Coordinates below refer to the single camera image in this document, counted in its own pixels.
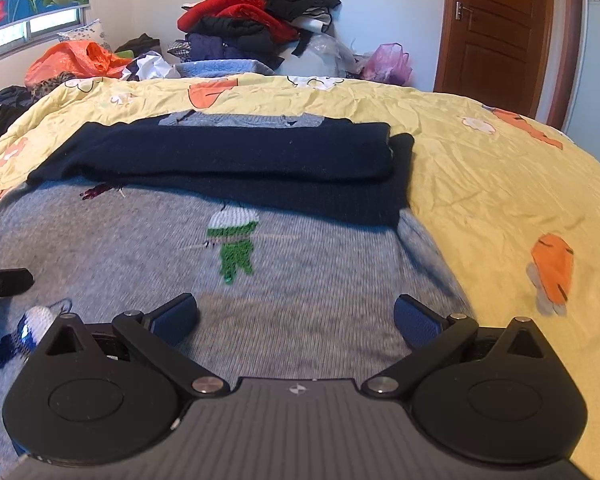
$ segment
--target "door frame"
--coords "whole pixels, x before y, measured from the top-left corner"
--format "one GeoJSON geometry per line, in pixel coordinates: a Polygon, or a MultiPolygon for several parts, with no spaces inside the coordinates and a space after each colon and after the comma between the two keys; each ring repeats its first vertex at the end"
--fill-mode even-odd
{"type": "MultiPolygon", "coordinates": [[[[571,90],[576,75],[578,56],[580,53],[580,37],[582,34],[582,4],[583,0],[566,0],[564,37],[562,38],[562,53],[560,54],[560,66],[555,85],[554,96],[549,111],[547,124],[561,129],[568,111],[571,90]]],[[[544,45],[540,61],[540,70],[534,87],[532,100],[532,115],[538,111],[540,95],[544,86],[544,76],[549,57],[549,46],[551,44],[551,30],[554,20],[554,0],[547,0],[547,16],[544,20],[544,45]]],[[[442,37],[440,38],[440,54],[438,56],[438,69],[433,91],[442,91],[448,54],[450,48],[451,27],[454,23],[454,0],[445,0],[444,15],[442,20],[442,37]]]]}

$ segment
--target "door handle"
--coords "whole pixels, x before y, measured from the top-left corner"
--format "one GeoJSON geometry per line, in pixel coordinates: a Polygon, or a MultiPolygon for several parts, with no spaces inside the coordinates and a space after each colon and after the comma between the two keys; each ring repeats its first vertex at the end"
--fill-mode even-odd
{"type": "Polygon", "coordinates": [[[464,16],[464,11],[474,12],[473,9],[466,7],[462,4],[462,2],[456,2],[456,20],[459,22],[462,21],[462,17],[464,16]]]}

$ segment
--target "pillow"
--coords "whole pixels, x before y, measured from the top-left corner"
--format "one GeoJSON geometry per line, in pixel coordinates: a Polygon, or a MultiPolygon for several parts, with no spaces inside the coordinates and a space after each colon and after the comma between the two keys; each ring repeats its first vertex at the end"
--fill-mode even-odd
{"type": "Polygon", "coordinates": [[[80,41],[89,40],[99,44],[102,48],[106,48],[110,52],[113,52],[109,42],[107,41],[107,35],[102,29],[100,20],[95,20],[89,25],[83,27],[74,28],[67,32],[58,32],[59,41],[80,41]]]}

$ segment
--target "blue gripper pad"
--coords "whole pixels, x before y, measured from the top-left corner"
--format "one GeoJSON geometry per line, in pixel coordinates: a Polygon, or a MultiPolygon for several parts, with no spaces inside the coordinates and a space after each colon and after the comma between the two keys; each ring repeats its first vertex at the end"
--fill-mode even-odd
{"type": "Polygon", "coordinates": [[[198,306],[191,294],[181,294],[154,313],[147,328],[170,346],[176,346],[198,324],[198,306]]]}
{"type": "Polygon", "coordinates": [[[414,350],[423,347],[448,326],[448,322],[408,294],[394,304],[394,323],[407,345],[414,350]]]}

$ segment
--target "bed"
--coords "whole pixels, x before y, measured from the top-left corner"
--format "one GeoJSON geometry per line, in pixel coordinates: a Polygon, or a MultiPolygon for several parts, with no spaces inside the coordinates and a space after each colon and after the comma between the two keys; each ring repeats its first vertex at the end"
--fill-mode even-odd
{"type": "Polygon", "coordinates": [[[573,460],[600,479],[600,164],[564,134],[468,98],[340,78],[72,80],[0,138],[0,199],[84,123],[189,110],[385,122],[415,138],[408,200],[483,326],[532,317],[586,399],[573,460]],[[527,267],[547,234],[573,260],[568,298],[537,304],[527,267]]]}

